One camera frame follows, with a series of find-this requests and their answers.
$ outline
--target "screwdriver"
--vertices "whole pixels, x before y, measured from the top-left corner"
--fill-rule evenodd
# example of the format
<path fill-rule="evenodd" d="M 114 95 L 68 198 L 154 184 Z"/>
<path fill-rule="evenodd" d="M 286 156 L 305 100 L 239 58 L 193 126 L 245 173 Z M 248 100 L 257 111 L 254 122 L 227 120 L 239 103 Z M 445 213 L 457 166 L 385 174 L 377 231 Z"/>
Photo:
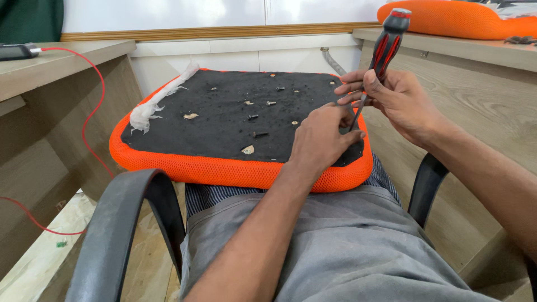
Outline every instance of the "screwdriver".
<path fill-rule="evenodd" d="M 388 18 L 382 23 L 383 30 L 376 40 L 375 48 L 373 48 L 373 59 L 369 65 L 369 69 L 375 70 L 376 77 L 381 82 L 384 80 L 388 64 L 390 64 L 390 61 L 395 57 L 395 54 L 399 50 L 401 40 L 403 40 L 403 33 L 408 30 L 411 14 L 412 12 L 406 9 L 393 9 Z M 367 94 L 364 93 L 363 85 L 360 90 L 362 91 L 362 96 L 359 101 L 360 105 L 352 119 L 349 131 L 351 131 L 354 124 L 356 124 L 367 100 Z"/>

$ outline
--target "white wall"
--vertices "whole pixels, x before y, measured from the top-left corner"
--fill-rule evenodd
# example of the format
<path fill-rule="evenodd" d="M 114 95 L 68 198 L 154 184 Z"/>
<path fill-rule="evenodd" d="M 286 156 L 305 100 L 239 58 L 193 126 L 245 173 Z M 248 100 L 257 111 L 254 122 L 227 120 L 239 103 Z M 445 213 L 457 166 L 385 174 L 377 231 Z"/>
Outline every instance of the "white wall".
<path fill-rule="evenodd" d="M 377 21 L 386 0 L 64 0 L 63 32 Z"/>
<path fill-rule="evenodd" d="M 144 96 L 178 76 L 192 59 L 213 70 L 336 72 L 320 47 L 345 69 L 358 69 L 360 49 L 350 34 L 137 44 L 131 56 Z"/>

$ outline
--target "green fabric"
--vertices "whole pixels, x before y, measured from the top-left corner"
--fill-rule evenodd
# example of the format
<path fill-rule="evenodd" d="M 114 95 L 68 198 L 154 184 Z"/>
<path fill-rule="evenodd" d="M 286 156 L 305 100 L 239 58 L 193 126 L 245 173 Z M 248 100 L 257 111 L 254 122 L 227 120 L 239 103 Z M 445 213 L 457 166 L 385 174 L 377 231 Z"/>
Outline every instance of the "green fabric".
<path fill-rule="evenodd" d="M 58 42 L 63 0 L 0 0 L 0 43 Z"/>

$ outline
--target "flexible conduit pipe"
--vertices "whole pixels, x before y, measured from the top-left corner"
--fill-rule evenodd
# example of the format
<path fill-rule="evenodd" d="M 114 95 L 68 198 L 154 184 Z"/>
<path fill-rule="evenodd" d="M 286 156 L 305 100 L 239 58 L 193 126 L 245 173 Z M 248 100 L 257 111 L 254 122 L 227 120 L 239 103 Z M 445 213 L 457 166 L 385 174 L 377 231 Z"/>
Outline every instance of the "flexible conduit pipe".
<path fill-rule="evenodd" d="M 346 74 L 345 70 L 332 58 L 328 49 L 328 47 L 321 47 L 321 52 L 323 52 L 323 57 L 328 65 L 330 65 L 340 76 Z"/>

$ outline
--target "wooden desk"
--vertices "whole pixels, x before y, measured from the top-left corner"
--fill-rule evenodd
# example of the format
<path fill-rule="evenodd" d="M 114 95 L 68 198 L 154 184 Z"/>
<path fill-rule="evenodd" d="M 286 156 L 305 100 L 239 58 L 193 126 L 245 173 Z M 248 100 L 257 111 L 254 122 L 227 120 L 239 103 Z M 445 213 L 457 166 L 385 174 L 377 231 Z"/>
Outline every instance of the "wooden desk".
<path fill-rule="evenodd" d="M 354 30 L 353 36 L 363 41 L 360 68 L 369 67 L 381 30 Z M 537 173 L 537 47 L 408 33 L 389 68 L 415 73 L 443 114 Z M 408 207 L 425 151 L 399 135 L 380 111 L 365 108 L 363 114 L 371 148 Z M 517 261 L 487 271 L 491 259 L 502 258 L 500 251 L 507 253 L 503 258 L 517 251 L 506 243 L 499 223 L 451 174 L 438 191 L 425 231 L 475 289 L 524 277 Z"/>
<path fill-rule="evenodd" d="M 97 64 L 106 95 L 89 121 L 86 139 L 114 174 L 108 152 L 113 127 L 142 100 L 127 53 L 133 40 L 41 43 L 65 47 Z M 98 200 L 110 176 L 86 149 L 82 124 L 101 97 L 101 81 L 82 58 L 47 51 L 30 60 L 0 62 L 0 196 L 14 198 L 48 225 L 56 205 L 82 188 Z M 41 234 L 24 212 L 0 202 L 0 278 Z"/>

